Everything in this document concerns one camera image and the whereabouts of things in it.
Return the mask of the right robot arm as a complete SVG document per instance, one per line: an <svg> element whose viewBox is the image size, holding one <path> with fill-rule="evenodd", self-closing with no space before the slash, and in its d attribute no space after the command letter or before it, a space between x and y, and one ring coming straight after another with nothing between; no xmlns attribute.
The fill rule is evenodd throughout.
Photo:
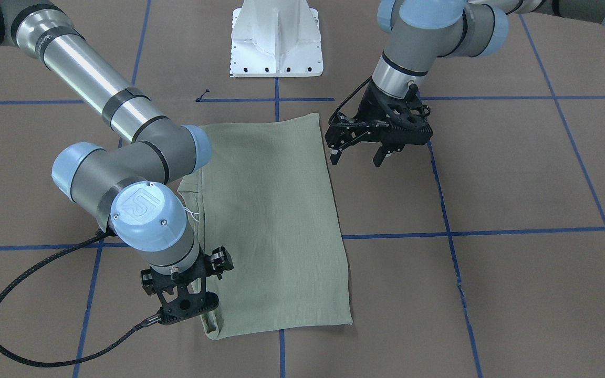
<svg viewBox="0 0 605 378"><path fill-rule="evenodd" d="M191 64L208 72L225 46L225 17L211 2L70 1L59 6L77 28L164 110L196 85ZM18 50L0 46L0 246L74 244L93 237L96 222L50 179L53 159L80 141L110 149L117 136L60 79ZM45 251L0 250L0 291Z"/></svg>

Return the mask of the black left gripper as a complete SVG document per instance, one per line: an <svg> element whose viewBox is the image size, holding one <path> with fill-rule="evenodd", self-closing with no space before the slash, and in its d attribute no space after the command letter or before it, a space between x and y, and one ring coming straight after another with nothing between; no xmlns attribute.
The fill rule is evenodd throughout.
<svg viewBox="0 0 605 378"><path fill-rule="evenodd" d="M434 134L427 120L430 107L418 98L418 91L417 84L407 83L405 98L394 98L376 83L369 83L355 116L358 121L329 118L325 140L331 164L338 165L341 154L350 146L374 137L374 130L382 122L387 124L378 132L382 143L427 144Z"/></svg>

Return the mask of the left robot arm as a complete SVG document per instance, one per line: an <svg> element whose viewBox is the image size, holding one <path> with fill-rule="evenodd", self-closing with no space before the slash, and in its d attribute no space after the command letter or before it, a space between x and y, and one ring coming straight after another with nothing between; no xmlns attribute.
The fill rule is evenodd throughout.
<svg viewBox="0 0 605 378"><path fill-rule="evenodd" d="M330 161L358 143L377 143L373 164L405 146L424 145L434 132L420 87L437 58L484 57L506 41L507 17L538 13L605 25L605 1L382 1L377 19L389 33L373 74L360 84L356 115L330 116Z"/></svg>

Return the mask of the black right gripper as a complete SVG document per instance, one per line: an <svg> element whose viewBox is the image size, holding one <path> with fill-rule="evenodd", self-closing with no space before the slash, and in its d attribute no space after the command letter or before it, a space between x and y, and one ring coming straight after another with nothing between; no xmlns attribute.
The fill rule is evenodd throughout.
<svg viewBox="0 0 605 378"><path fill-rule="evenodd" d="M142 289L148 295L156 295L161 308L143 320L141 325L170 325L216 309L219 298L206 290L206 279L216 275L221 280L222 273L233 268L226 248L218 247L210 255L200 252L192 266L184 272L175 268L170 275L164 275L153 269L143 270Z"/></svg>

